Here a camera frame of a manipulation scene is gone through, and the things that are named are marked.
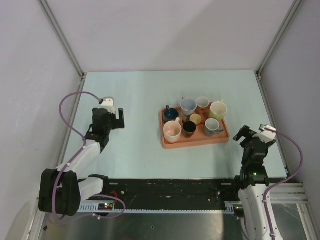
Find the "grey printed mug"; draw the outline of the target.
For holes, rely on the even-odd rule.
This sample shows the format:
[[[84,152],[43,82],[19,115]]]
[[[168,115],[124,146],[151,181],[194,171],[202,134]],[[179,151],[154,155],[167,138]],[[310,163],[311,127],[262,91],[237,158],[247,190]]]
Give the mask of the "grey printed mug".
[[[209,118],[204,123],[204,134],[207,137],[212,137],[215,134],[221,133],[224,131],[224,127],[220,126],[218,120],[214,118]]]

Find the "yellow mug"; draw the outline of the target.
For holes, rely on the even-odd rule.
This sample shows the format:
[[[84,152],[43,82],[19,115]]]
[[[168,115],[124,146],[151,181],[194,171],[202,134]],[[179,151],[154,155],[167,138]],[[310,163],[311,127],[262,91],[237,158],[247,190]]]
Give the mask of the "yellow mug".
[[[209,118],[221,122],[227,114],[228,108],[224,101],[215,101],[210,105]]]

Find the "blue striped ceramic mug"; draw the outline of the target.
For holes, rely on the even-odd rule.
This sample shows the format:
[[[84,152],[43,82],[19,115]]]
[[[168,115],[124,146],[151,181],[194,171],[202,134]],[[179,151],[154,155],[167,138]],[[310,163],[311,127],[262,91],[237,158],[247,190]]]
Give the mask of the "blue striped ceramic mug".
[[[169,105],[165,106],[165,109],[162,114],[162,119],[164,123],[167,123],[169,121],[175,121],[176,118],[179,117],[179,112],[177,109],[170,107]]]

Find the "small red-orange mug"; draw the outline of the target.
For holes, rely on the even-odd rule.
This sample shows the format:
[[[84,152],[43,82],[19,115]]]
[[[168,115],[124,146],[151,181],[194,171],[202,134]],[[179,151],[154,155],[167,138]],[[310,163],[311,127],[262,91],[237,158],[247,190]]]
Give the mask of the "small red-orange mug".
[[[197,113],[194,113],[189,117],[189,120],[198,126],[202,123],[202,116]]]

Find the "pink textured mug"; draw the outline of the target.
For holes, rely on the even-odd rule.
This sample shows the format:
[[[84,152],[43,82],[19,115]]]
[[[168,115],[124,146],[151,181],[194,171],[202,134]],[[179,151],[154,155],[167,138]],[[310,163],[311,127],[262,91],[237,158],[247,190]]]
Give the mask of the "pink textured mug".
[[[196,112],[200,115],[206,116],[210,101],[208,98],[200,96],[196,99],[197,109]]]

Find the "large pink mug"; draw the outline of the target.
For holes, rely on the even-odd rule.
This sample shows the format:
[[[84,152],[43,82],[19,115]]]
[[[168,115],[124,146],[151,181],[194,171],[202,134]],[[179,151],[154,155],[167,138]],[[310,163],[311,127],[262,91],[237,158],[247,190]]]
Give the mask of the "large pink mug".
[[[175,120],[168,121],[163,126],[164,139],[170,143],[176,143],[181,138],[182,126],[180,124],[180,118],[177,117]]]

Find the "brown striped mug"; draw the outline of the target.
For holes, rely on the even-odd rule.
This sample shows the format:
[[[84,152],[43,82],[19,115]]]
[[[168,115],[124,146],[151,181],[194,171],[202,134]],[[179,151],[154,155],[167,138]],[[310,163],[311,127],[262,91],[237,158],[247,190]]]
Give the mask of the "brown striped mug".
[[[185,138],[191,138],[197,130],[197,125],[193,121],[185,121],[182,131]]]

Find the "orange plastic tray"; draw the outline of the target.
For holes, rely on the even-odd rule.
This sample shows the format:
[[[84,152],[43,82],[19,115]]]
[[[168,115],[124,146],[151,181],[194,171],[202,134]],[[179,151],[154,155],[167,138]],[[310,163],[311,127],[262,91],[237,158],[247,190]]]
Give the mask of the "orange plastic tray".
[[[165,150],[170,149],[180,149],[180,148],[190,148],[197,146],[205,146],[205,145],[214,145],[214,144],[223,144],[228,143],[230,140],[230,133],[227,127],[226,121],[223,119],[219,122],[220,126],[223,127],[222,132],[215,133],[213,136],[205,135],[205,121],[209,118],[210,114],[210,105],[204,110],[204,113],[201,113],[201,110],[196,109],[196,113],[201,115],[202,122],[197,126],[195,133],[191,137],[185,137],[183,133],[181,133],[180,139],[175,143],[169,143],[165,140],[163,127],[165,122],[163,120],[163,113],[166,110],[165,108],[161,109],[159,112],[159,126],[161,130],[161,143],[162,147]]]

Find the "grey footed cup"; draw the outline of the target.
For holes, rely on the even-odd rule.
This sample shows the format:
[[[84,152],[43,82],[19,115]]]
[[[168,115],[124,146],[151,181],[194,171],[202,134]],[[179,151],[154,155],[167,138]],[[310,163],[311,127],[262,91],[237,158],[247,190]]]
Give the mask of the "grey footed cup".
[[[181,112],[185,117],[189,117],[195,113],[197,109],[197,103],[191,98],[183,98],[180,103]]]

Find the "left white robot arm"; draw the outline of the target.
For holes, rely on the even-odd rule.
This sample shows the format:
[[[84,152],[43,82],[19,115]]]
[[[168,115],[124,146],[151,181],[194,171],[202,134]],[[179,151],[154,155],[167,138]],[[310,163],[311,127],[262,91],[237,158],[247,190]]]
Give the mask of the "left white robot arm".
[[[118,114],[105,108],[94,108],[92,124],[84,136],[84,145],[68,162],[43,171],[38,209],[45,213],[71,217],[77,213],[81,202],[92,197],[107,199],[111,194],[107,176],[91,174],[85,179],[79,179],[79,175],[105,150],[111,131],[124,128],[122,108],[118,110]]]

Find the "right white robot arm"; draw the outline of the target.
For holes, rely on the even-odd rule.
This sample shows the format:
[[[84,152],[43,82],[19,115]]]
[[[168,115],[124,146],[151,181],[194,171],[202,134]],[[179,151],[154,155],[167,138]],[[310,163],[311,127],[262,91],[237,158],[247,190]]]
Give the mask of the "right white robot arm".
[[[233,140],[244,140],[240,174],[234,178],[232,197],[241,201],[243,217],[240,218],[245,236],[249,240],[282,240],[272,208],[270,185],[264,159],[269,148],[276,143],[276,129],[261,125],[260,132],[243,126]]]

